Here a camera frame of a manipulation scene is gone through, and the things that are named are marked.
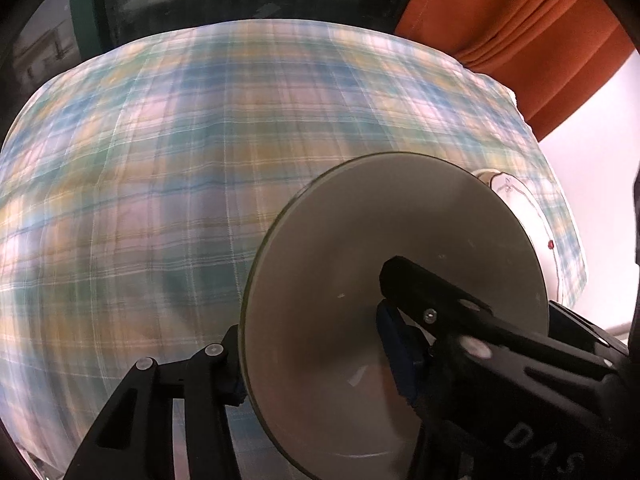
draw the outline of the orange fabric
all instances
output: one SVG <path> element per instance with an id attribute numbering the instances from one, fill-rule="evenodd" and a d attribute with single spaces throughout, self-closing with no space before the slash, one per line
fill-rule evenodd
<path id="1" fill-rule="evenodd" d="M 538 140 L 634 49 L 602 0 L 410 0 L 396 35 L 511 88 Z"/>

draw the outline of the silver rivet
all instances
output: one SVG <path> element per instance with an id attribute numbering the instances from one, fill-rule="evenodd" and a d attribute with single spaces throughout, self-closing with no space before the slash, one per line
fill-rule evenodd
<path id="1" fill-rule="evenodd" d="M 427 325 L 432 325 L 436 322 L 436 319 L 438 319 L 438 313 L 434 309 L 428 308 L 424 311 L 422 319 Z"/>
<path id="2" fill-rule="evenodd" d="M 477 306 L 473 301 L 458 300 L 458 303 L 462 306 L 466 306 L 469 310 L 475 310 L 476 312 L 480 312 L 480 307 Z"/>
<path id="3" fill-rule="evenodd" d="M 204 349 L 204 353 L 211 357 L 220 355 L 223 351 L 225 351 L 225 348 L 219 343 L 212 343 Z"/>
<path id="4" fill-rule="evenodd" d="M 138 370 L 149 370 L 152 367 L 154 360 L 151 357 L 141 357 L 136 361 L 136 368 Z"/>
<path id="5" fill-rule="evenodd" d="M 462 346 L 468 354 L 478 359 L 490 359 L 492 356 L 491 349 L 475 337 L 469 337 L 468 335 L 461 336 L 460 346 Z"/>

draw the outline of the plaid fabric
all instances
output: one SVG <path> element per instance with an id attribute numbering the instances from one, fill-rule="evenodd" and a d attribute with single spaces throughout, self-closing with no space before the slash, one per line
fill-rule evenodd
<path id="1" fill-rule="evenodd" d="M 65 470 L 139 357 L 187 358 L 238 322 L 257 248 L 303 186 L 389 150 L 523 181 L 578 298 L 575 226 L 513 94 L 445 54 L 340 25 L 242 21 L 144 38 L 46 83 L 0 153 L 11 435 Z M 230 424 L 244 478 L 302 477 L 248 402 Z"/>

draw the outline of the orange curtain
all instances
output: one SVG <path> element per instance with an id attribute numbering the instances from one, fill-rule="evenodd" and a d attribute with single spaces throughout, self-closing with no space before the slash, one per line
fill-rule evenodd
<path id="1" fill-rule="evenodd" d="M 538 140 L 634 49 L 602 0 L 410 0 L 396 34 L 511 88 Z"/>

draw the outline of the checkered cloth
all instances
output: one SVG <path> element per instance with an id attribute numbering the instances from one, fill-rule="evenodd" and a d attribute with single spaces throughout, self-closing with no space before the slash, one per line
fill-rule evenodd
<path id="1" fill-rule="evenodd" d="M 14 439 L 65 470 L 139 357 L 188 358 L 238 322 L 257 248 L 300 189 L 389 150 L 523 181 L 578 298 L 575 226 L 513 94 L 436 50 L 252 20 L 144 38 L 46 83 L 0 153 L 0 416 Z M 302 477 L 248 402 L 229 417 L 244 478 Z"/>

